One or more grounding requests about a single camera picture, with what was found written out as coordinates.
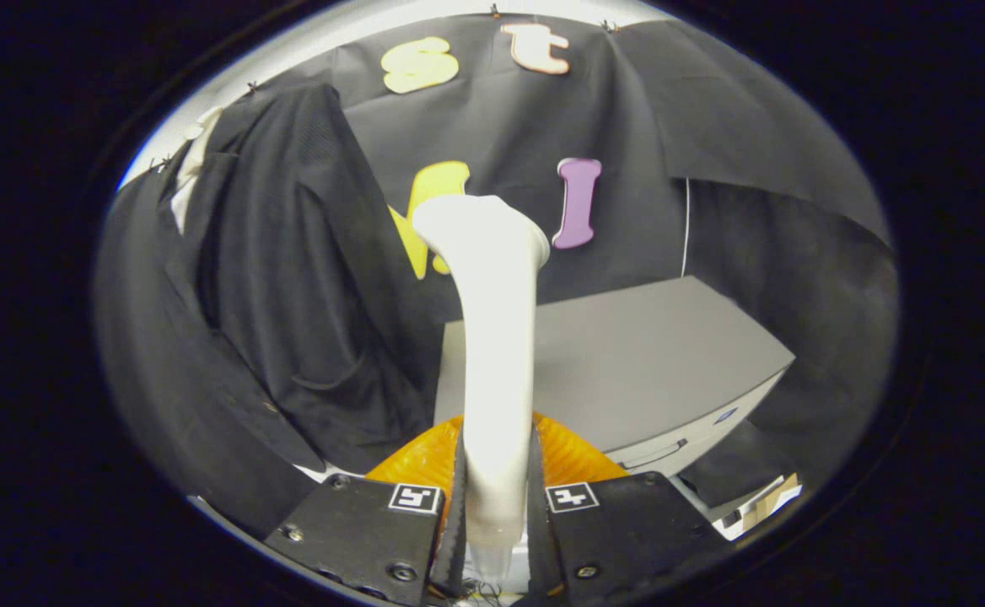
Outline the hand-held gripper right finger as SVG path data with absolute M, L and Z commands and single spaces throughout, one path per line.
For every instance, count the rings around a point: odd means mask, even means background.
M 730 543 L 666 476 L 632 474 L 532 417 L 530 606 L 661 606 L 713 581 Z

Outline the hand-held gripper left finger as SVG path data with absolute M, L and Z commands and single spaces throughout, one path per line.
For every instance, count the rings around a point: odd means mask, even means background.
M 331 474 L 266 545 L 315 579 L 381 602 L 457 599 L 466 552 L 461 430 L 461 417 L 450 418 L 365 476 Z

